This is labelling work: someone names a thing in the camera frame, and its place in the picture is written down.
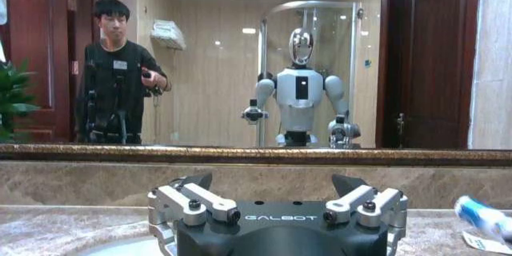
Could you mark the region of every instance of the chrome robot face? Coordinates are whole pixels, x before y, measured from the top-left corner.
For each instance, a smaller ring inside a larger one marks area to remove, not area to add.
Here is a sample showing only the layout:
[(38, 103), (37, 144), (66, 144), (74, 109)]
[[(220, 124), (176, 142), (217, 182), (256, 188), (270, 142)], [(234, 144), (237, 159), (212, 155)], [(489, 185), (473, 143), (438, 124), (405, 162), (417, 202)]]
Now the chrome robot face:
[(297, 28), (289, 37), (289, 57), (296, 65), (306, 65), (313, 52), (313, 36), (304, 28)]

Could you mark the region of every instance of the toothpaste tube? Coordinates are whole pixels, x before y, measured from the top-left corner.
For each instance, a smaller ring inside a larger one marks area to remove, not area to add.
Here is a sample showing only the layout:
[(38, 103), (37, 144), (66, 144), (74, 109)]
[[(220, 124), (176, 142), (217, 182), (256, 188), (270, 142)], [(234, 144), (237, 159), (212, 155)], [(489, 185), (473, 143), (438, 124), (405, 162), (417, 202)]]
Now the toothpaste tube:
[(454, 204), (454, 213), (488, 236), (512, 247), (512, 218), (498, 210), (462, 196)]

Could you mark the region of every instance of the marble countertop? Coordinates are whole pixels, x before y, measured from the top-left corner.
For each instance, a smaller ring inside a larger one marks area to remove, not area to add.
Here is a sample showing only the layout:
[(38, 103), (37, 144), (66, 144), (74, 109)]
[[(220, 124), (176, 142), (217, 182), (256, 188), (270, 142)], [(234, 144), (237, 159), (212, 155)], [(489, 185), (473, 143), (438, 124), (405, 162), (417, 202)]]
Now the marble countertop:
[[(468, 247), (461, 231), (474, 231), (452, 210), (409, 210), (398, 256), (492, 255)], [(0, 206), (0, 255), (73, 255), (146, 236), (144, 207)]]

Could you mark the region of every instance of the glass shower enclosure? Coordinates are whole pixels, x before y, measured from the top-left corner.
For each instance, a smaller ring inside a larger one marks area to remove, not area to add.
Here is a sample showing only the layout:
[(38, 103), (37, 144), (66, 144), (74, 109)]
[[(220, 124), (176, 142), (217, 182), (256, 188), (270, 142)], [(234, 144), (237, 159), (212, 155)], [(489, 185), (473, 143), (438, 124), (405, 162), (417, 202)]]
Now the glass shower enclosure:
[[(353, 108), (357, 9), (353, 2), (288, 2), (272, 8), (262, 16), (258, 32), (258, 73), (276, 76), (290, 66), (288, 43), (292, 31), (300, 27), (310, 31), (314, 46), (308, 67), (324, 77), (340, 77), (349, 111)], [(272, 147), (277, 146), (277, 134), (285, 133), (274, 99), (268, 99), (264, 109), (269, 112), (269, 118), (258, 122), (256, 146)], [(309, 131), (318, 139), (318, 143), (312, 146), (329, 147), (326, 126), (333, 119), (334, 110), (324, 93), (321, 104), (314, 109), (313, 130)]]

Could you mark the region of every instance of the ceiling light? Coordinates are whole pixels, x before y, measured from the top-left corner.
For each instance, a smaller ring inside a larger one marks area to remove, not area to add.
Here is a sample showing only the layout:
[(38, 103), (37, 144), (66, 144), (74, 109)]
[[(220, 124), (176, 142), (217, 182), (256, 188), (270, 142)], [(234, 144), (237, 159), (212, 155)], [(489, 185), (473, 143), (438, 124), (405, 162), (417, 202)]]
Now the ceiling light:
[(254, 28), (242, 28), (241, 33), (244, 34), (256, 34), (256, 29)]

